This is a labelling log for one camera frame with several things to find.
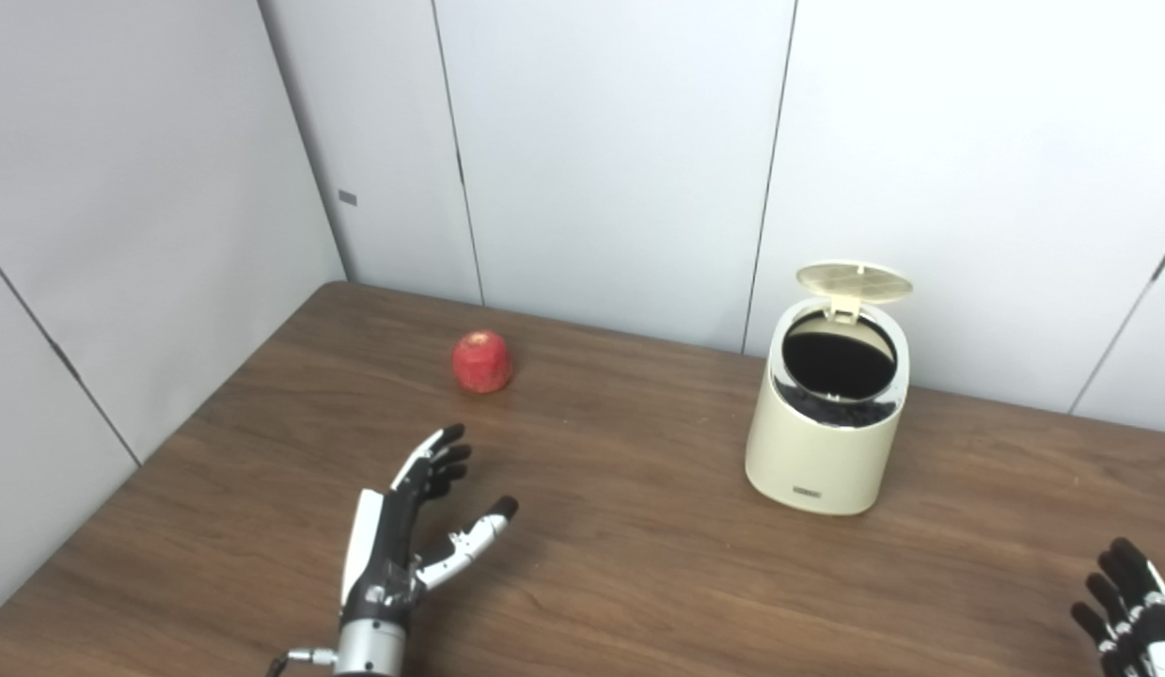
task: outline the trash can lid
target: trash can lid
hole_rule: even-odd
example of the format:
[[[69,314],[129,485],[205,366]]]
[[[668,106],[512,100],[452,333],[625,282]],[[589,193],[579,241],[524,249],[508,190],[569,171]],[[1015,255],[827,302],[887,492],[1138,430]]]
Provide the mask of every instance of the trash can lid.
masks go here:
[[[831,296],[831,319],[855,323],[861,303],[890,304],[912,292],[912,283],[888,267],[861,261],[819,261],[796,274],[814,295]]]

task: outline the white wall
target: white wall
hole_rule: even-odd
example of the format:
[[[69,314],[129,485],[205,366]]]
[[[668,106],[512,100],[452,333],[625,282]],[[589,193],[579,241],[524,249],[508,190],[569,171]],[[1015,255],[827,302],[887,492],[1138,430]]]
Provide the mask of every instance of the white wall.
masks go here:
[[[479,304],[431,0],[261,6],[353,281]]]
[[[1146,289],[1075,412],[1165,431],[1165,267]]]
[[[786,2],[266,6],[368,283],[763,354],[861,258],[918,385],[1067,411],[1165,251],[1165,0],[803,2],[781,119]]]
[[[0,2],[0,265],[140,458],[341,277],[254,0]]]
[[[740,350],[792,5],[437,6],[486,303]]]
[[[0,277],[0,606],[134,468]]]
[[[800,3],[747,352],[866,259],[915,382],[1067,411],[1164,252],[1165,1]]]

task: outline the wood grain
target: wood grain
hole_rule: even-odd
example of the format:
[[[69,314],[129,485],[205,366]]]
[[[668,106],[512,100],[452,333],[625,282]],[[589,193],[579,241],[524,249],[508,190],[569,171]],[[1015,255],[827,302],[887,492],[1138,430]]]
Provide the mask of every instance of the wood grain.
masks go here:
[[[508,389],[449,352],[500,331]],[[1165,435],[916,390],[854,519],[750,488],[762,360],[338,283],[0,611],[0,677],[256,676],[334,646],[360,487],[469,425],[424,537],[523,507],[415,615],[407,675],[1097,675],[1067,616],[1115,535],[1165,574]],[[290,668],[295,676],[323,675]]]

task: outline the trash can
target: trash can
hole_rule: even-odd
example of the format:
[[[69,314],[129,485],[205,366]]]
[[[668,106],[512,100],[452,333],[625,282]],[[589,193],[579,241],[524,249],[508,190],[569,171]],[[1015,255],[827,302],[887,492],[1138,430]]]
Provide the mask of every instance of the trash can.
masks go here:
[[[856,261],[804,267],[817,295],[779,318],[749,428],[744,470],[758,492],[819,514],[875,505],[909,395],[909,343],[874,304],[912,292],[903,275]]]

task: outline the apple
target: apple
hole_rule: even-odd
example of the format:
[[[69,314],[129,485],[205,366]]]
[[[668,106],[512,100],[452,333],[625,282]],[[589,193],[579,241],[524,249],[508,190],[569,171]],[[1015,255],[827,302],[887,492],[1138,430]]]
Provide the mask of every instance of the apple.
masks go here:
[[[452,373],[471,393],[493,393],[510,380],[510,355],[506,341],[488,329],[461,336],[452,348]]]

